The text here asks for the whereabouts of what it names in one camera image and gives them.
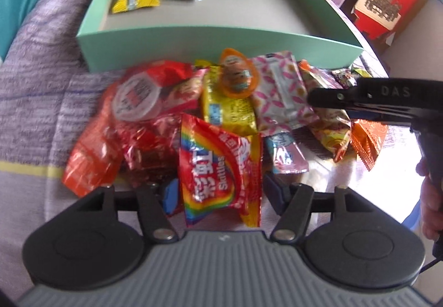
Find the person's right hand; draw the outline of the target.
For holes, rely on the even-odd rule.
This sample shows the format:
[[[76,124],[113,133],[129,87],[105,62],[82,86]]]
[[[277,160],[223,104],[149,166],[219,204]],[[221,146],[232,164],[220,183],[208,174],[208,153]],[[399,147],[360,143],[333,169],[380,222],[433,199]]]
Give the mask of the person's right hand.
[[[442,195],[432,184],[425,158],[421,158],[416,171],[424,178],[420,196],[422,232],[427,239],[436,242],[442,232]]]

